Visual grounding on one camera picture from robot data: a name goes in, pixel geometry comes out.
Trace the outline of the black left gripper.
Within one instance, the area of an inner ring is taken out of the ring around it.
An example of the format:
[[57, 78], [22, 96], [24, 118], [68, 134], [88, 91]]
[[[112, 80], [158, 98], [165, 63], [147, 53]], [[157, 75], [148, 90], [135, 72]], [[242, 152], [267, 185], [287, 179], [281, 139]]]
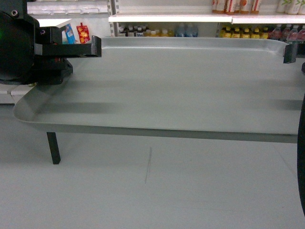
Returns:
[[0, 2], [0, 82], [59, 85], [73, 73], [65, 58], [102, 56], [102, 39], [91, 43], [61, 44], [57, 27], [41, 27], [27, 13], [26, 0]]

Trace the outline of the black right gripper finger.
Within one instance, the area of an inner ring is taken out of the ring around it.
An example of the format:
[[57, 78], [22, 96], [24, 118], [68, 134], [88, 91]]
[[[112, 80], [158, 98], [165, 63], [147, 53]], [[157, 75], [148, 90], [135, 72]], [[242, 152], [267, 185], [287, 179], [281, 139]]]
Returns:
[[304, 43], [292, 43], [288, 44], [284, 50], [283, 63], [289, 64], [296, 62], [297, 58], [305, 58], [305, 44]]

